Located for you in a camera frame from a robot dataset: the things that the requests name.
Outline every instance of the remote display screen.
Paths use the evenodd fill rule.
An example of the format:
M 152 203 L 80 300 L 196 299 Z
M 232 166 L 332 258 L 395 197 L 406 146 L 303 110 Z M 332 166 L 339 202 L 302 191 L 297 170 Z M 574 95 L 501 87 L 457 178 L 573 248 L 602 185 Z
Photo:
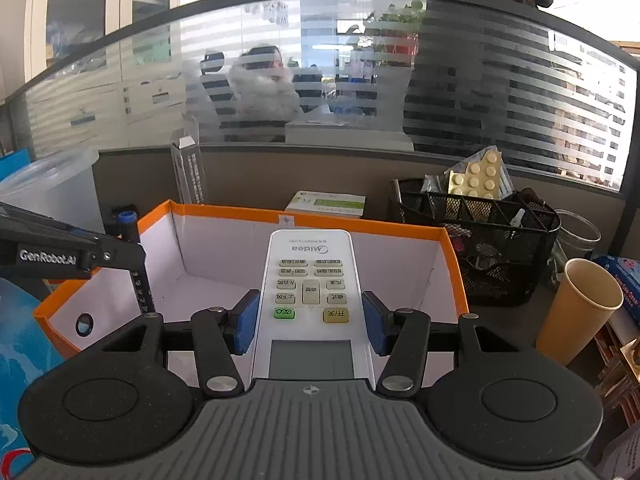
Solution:
M 271 341 L 269 378 L 298 381 L 353 379 L 351 342 Z

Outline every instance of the remote control button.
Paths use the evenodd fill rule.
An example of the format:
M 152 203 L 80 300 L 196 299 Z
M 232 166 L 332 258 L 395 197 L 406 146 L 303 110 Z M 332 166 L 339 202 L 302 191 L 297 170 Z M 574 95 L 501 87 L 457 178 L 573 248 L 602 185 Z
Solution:
M 278 288 L 296 288 L 296 280 L 278 280 Z
M 296 313 L 292 308 L 277 308 L 273 311 L 273 317 L 275 319 L 293 319 L 296 317 Z
M 316 267 L 341 267 L 342 260 L 316 260 Z
M 294 304 L 296 302 L 295 294 L 276 294 L 276 303 Z
M 322 311 L 322 321 L 325 323 L 348 323 L 349 311 L 343 306 L 328 306 Z
M 306 267 L 306 260 L 280 260 L 281 267 Z
M 342 294 L 328 294 L 326 297 L 326 302 L 329 304 L 341 304 L 347 303 L 347 295 Z
M 306 276 L 306 269 L 280 269 L 278 271 L 279 276 Z
M 325 278 L 338 276 L 340 278 L 342 269 L 316 269 L 316 276 L 324 276 Z
M 320 282 L 318 280 L 302 282 L 302 303 L 306 305 L 320 303 Z
M 344 289 L 344 280 L 327 280 L 326 288 L 329 290 L 342 290 Z

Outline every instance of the white remote control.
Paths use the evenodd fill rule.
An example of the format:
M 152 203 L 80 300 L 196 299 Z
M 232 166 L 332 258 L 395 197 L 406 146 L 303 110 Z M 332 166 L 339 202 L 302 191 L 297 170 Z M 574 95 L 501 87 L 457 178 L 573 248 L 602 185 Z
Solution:
M 368 379 L 375 388 L 358 271 L 347 231 L 271 235 L 253 378 Z

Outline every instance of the white fur coat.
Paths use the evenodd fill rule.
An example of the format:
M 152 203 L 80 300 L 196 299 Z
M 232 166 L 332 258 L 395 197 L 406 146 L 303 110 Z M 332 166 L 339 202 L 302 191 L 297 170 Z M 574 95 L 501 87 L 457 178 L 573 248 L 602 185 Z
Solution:
M 283 77 L 274 80 L 269 73 Z M 286 69 L 247 70 L 235 63 L 228 80 L 238 96 L 238 117 L 253 121 L 291 121 L 302 113 L 300 97 Z

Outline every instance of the green button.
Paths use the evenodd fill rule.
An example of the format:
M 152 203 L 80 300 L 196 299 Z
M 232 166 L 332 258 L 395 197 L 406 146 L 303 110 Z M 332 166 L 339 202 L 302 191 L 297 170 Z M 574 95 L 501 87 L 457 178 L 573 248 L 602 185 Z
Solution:
M 292 308 L 277 308 L 273 311 L 273 317 L 275 319 L 293 319 L 296 317 L 296 313 Z

